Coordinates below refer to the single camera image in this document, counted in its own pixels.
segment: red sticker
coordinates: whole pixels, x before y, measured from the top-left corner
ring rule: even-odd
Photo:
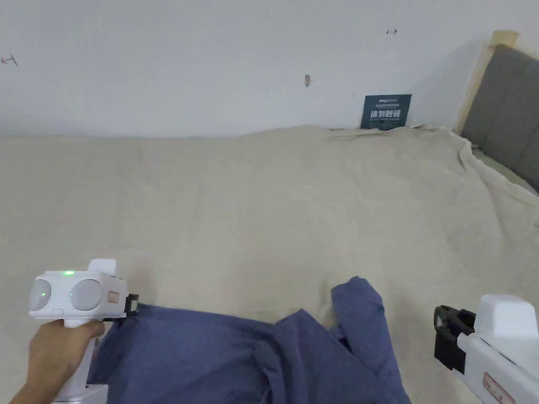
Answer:
[[[488,390],[492,397],[500,404],[516,404],[511,397],[488,373],[483,376],[483,386]]]

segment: white wall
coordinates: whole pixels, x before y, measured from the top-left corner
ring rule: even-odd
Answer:
[[[451,127],[491,32],[539,51],[537,15],[537,0],[0,0],[0,56],[19,64],[0,64],[0,136],[357,127],[386,93],[413,94],[409,124]]]

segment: bed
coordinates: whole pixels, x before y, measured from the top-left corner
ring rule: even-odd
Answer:
[[[512,113],[522,71],[507,67],[539,86],[539,62],[516,36],[494,33],[462,136],[304,126],[231,139],[1,139],[4,401],[24,381],[38,326],[26,307],[33,278],[114,257],[144,303],[267,322],[305,308],[330,326],[330,289],[365,277],[384,298],[412,402],[475,402],[433,357],[434,307],[474,310],[486,293],[539,307],[539,114]]]

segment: gray upholstered headboard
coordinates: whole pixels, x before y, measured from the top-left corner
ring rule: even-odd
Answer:
[[[539,60],[497,46],[461,135],[539,190]]]

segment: label sticker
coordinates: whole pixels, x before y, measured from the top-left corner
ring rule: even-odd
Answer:
[[[513,397],[511,397],[498,383],[496,383],[496,381],[488,373],[485,373],[483,376],[483,386],[500,404],[516,404]]]
[[[120,301],[120,294],[110,291],[108,293],[107,302],[118,303],[118,301]]]

